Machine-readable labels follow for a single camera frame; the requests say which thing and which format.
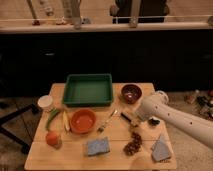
banana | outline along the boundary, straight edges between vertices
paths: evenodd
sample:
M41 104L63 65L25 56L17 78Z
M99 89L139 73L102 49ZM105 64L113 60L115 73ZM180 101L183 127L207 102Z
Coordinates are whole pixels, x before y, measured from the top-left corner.
M65 110L63 112L63 124L64 124L64 129L67 132L70 131L69 117L68 117L67 112Z

floor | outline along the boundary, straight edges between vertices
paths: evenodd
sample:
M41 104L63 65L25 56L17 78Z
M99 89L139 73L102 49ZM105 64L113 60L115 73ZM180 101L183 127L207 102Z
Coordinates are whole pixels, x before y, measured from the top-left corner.
M167 92L170 102L169 106L174 107L178 110L194 114L201 117L198 113L199 105L189 105L184 101L184 96L191 92ZM33 98L0 98L0 102L6 102L9 107L6 109L0 109L0 115L3 116L10 112L13 112L18 107L24 107L28 104L36 104L38 97ZM5 124L8 130L27 143L31 143L33 136L38 125L41 112L37 115L33 115L31 111L25 112L22 116ZM173 150L177 159L178 168L177 171L210 171L213 168L213 151L200 142L192 139L190 136L176 129L170 124L166 124L168 133L172 142ZM11 141L7 137L0 134L0 170L3 165L5 170L9 171L21 171L23 170L24 163L27 155L20 152L21 146Z

fork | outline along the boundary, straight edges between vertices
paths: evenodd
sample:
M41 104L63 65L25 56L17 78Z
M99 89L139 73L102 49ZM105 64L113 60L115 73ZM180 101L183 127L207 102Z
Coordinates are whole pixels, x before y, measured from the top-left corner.
M109 116L108 116L108 119L98 128L98 132L103 132L104 129L106 128L107 124L109 123L111 117L116 114L118 111L117 110L114 110Z

orange bowl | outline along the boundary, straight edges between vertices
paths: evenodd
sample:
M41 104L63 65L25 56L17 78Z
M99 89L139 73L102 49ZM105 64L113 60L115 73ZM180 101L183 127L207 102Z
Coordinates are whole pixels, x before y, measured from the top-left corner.
M70 127L73 133L84 134L92 130L95 121L96 116L91 109L80 109L70 119Z

blue sponge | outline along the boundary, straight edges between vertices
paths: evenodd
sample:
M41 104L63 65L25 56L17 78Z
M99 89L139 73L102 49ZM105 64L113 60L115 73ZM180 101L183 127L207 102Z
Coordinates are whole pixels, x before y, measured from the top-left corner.
M87 155L94 156L110 151L108 138L96 139L87 142Z

